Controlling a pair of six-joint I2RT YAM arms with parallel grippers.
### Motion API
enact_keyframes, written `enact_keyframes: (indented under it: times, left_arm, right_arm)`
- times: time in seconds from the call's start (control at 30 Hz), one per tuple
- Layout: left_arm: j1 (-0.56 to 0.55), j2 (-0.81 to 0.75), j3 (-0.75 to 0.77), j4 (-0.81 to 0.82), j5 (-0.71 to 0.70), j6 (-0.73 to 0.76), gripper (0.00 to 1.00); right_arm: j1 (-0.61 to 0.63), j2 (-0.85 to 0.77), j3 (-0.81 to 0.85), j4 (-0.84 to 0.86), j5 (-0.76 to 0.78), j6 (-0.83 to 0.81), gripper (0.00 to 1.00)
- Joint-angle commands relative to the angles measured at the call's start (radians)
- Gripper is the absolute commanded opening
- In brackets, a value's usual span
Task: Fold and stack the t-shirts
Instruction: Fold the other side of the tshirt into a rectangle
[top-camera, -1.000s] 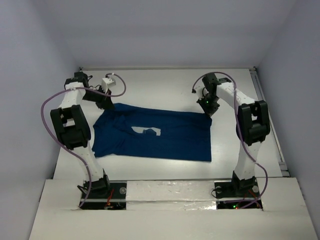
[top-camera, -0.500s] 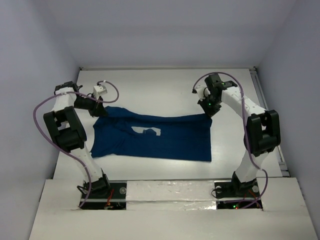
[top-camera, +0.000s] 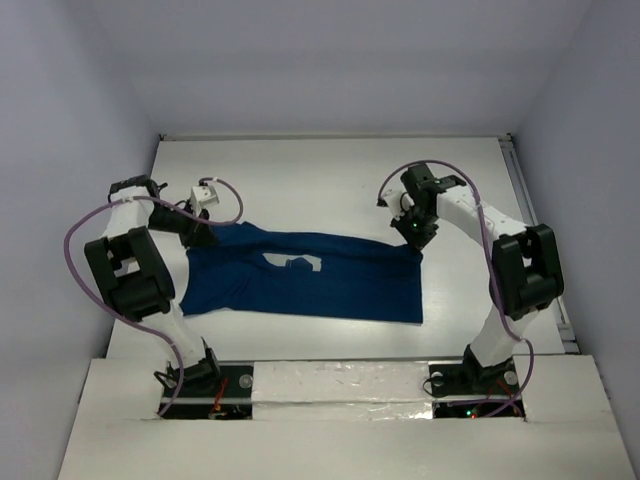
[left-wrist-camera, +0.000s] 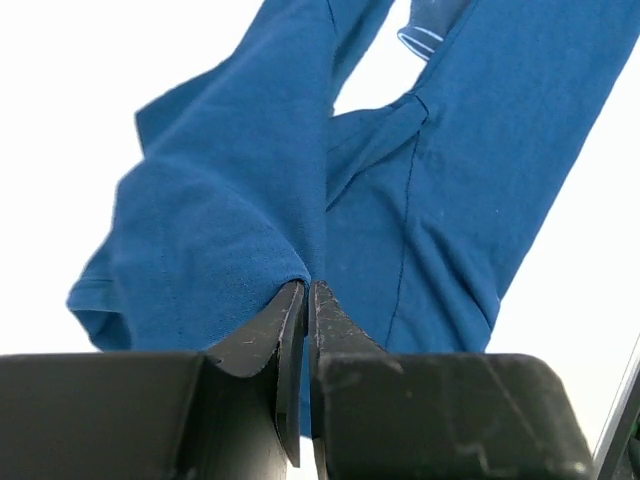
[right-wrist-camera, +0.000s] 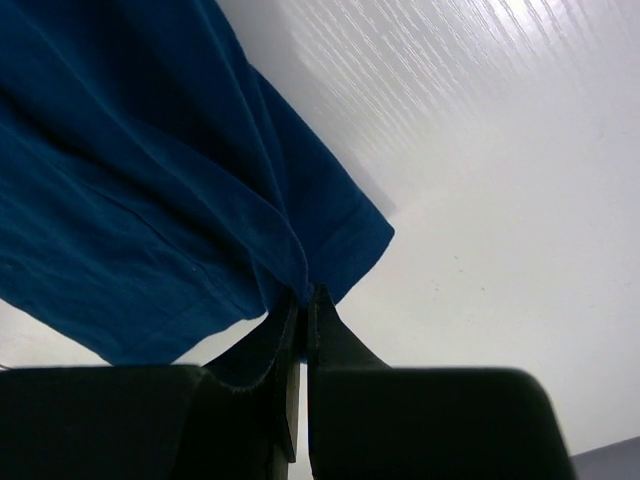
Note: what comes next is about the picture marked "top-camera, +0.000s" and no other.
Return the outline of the blue t shirt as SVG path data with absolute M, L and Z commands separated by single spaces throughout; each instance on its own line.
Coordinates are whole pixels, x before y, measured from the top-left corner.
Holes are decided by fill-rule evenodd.
M 422 257 L 406 245 L 243 222 L 187 252 L 180 302 L 188 316 L 215 310 L 420 325 Z

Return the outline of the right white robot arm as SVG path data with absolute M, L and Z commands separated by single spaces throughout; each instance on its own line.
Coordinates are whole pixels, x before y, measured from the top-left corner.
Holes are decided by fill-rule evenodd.
M 438 177 L 432 165 L 415 161 L 396 169 L 403 188 L 381 187 L 377 204 L 389 209 L 392 228 L 416 251 L 435 238 L 440 222 L 482 248 L 491 310 L 461 361 L 431 368 L 425 384 L 436 398 L 485 395 L 511 371 L 514 348 L 530 323 L 564 292 L 556 237 L 545 224 L 527 225 L 483 202 L 459 168 Z

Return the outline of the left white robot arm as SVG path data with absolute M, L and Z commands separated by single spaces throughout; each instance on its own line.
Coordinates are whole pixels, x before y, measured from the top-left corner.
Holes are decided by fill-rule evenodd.
M 147 175 L 112 184 L 106 230 L 85 244 L 84 255 L 103 302 L 167 344 L 173 361 L 156 378 L 209 395 L 220 386 L 221 368 L 212 348 L 186 325 L 170 270 L 151 233 L 175 234 L 185 250 L 215 246 L 218 239 L 207 211 L 161 203 L 163 187 Z

